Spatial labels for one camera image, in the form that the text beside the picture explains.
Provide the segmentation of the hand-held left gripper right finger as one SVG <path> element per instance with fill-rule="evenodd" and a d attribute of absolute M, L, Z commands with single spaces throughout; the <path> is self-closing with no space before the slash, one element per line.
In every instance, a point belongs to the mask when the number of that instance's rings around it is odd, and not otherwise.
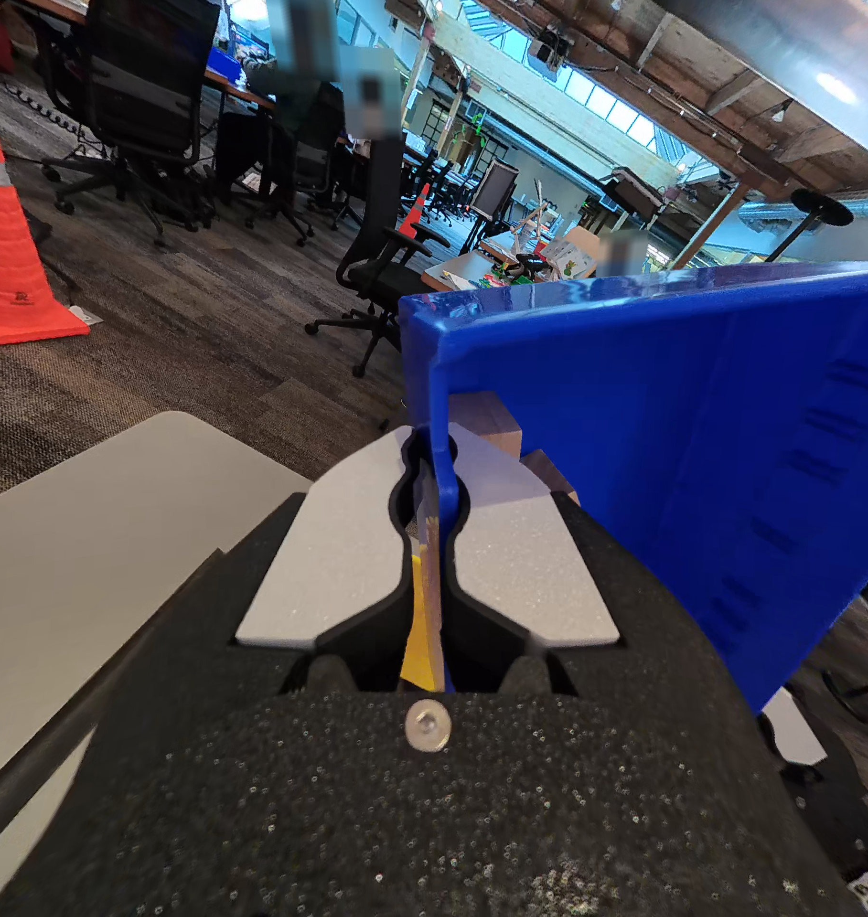
<path fill-rule="evenodd" d="M 610 648 L 621 635 L 550 488 L 450 424 L 460 509 L 444 548 L 444 655 L 459 693 L 496 693 L 523 656 Z"/>

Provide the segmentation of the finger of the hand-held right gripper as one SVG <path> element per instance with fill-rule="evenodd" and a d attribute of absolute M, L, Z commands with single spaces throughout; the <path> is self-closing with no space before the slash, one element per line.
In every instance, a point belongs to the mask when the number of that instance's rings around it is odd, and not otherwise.
<path fill-rule="evenodd" d="M 762 709 L 760 726 L 770 748 L 787 765 L 815 767 L 828 757 L 794 694 L 785 687 Z"/>

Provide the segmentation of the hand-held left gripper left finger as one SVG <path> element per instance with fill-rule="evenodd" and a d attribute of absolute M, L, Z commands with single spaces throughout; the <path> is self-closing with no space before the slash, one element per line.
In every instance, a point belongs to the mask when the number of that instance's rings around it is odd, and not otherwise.
<path fill-rule="evenodd" d="M 414 618 L 402 497 L 415 433 L 397 427 L 304 495 L 235 634 L 239 645 L 337 656 L 359 689 L 397 688 Z"/>

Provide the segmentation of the yellow plastic bin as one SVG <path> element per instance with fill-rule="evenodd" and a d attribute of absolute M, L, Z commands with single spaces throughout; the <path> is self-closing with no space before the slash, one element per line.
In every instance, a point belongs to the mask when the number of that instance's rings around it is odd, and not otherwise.
<path fill-rule="evenodd" d="M 412 556 L 413 623 L 405 648 L 401 679 L 429 693 L 447 689 L 441 642 L 439 580 L 432 573 L 430 550 L 420 545 Z"/>

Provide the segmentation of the pile of wooden coloured cubes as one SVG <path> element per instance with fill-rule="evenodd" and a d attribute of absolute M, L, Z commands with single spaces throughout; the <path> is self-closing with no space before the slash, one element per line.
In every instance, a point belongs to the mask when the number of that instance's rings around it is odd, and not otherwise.
<path fill-rule="evenodd" d="M 495 392 L 453 394 L 450 420 L 527 467 L 552 492 L 564 493 L 579 505 L 573 485 L 542 449 L 523 453 L 523 431 Z"/>

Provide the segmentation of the blue plastic bin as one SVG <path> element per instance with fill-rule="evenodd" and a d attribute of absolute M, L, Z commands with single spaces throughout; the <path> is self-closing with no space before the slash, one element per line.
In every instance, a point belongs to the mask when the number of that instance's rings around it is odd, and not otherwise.
<path fill-rule="evenodd" d="M 868 261 L 423 293 L 405 400 L 460 513 L 451 395 L 494 392 L 755 713 L 868 583 Z"/>

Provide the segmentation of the black office chair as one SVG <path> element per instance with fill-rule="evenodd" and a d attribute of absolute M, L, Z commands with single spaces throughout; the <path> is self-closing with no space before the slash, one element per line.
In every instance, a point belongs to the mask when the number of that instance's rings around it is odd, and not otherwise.
<path fill-rule="evenodd" d="M 404 154 L 402 135 L 371 141 L 362 225 L 336 269 L 337 283 L 367 302 L 368 307 L 352 308 L 339 319 L 317 319 L 304 326 L 309 336 L 316 335 L 320 327 L 370 331 L 367 350 L 352 367 L 356 378 L 364 377 L 371 355 L 382 339 L 401 351 L 400 300 L 432 291 L 421 274 L 407 265 L 408 261 L 416 254 L 433 257 L 426 245 L 428 240 L 442 246 L 447 244 L 444 237 L 420 226 L 417 219 L 408 224 L 416 231 L 415 236 L 405 235 L 396 228 L 401 210 Z"/>
<path fill-rule="evenodd" d="M 168 249 L 162 215 L 191 233 L 210 227 L 194 167 L 218 18 L 215 2 L 95 1 L 84 23 L 63 35 L 50 15 L 34 17 L 36 65 L 50 101 L 106 151 L 40 162 L 59 184 L 58 211 L 71 215 L 77 195 L 113 188 L 153 224 L 157 248 Z M 61 184 L 61 169 L 85 177 Z"/>

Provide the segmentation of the wooden office desk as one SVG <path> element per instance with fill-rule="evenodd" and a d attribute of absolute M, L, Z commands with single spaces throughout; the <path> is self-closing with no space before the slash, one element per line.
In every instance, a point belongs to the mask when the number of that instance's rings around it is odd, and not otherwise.
<path fill-rule="evenodd" d="M 421 280 L 435 292 L 472 292 L 519 284 L 509 267 L 481 251 L 473 251 L 426 269 Z"/>

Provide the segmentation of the wooden document holder stand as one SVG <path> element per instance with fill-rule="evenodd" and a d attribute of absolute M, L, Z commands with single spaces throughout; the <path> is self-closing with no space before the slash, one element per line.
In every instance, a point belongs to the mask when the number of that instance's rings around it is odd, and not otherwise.
<path fill-rule="evenodd" d="M 550 281 L 570 281 L 589 278 L 597 268 L 600 237 L 581 226 L 575 226 L 564 237 L 547 244 L 540 258 L 549 266 Z"/>

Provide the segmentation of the orange traffic cone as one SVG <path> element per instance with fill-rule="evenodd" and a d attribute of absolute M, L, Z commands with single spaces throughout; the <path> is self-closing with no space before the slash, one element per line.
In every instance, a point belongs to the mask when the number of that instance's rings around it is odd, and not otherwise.
<path fill-rule="evenodd" d="M 405 215 L 405 218 L 399 224 L 397 231 L 408 238 L 416 238 L 418 231 L 418 223 L 420 222 L 425 209 L 425 204 L 428 198 L 428 192 L 430 190 L 430 182 L 427 181 L 423 185 L 422 189 L 419 191 L 416 200 L 414 201 L 411 209 Z"/>
<path fill-rule="evenodd" d="M 51 290 L 0 144 L 0 346 L 88 336 Z"/>

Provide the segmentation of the silver ventilation duct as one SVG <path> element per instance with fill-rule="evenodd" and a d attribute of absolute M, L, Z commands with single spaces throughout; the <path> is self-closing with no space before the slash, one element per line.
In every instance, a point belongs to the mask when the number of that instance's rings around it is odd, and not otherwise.
<path fill-rule="evenodd" d="M 852 214 L 852 219 L 868 219 L 868 197 L 835 199 L 835 203 Z M 738 208 L 738 218 L 748 226 L 770 223 L 800 222 L 807 212 L 790 199 L 783 202 L 750 202 Z"/>

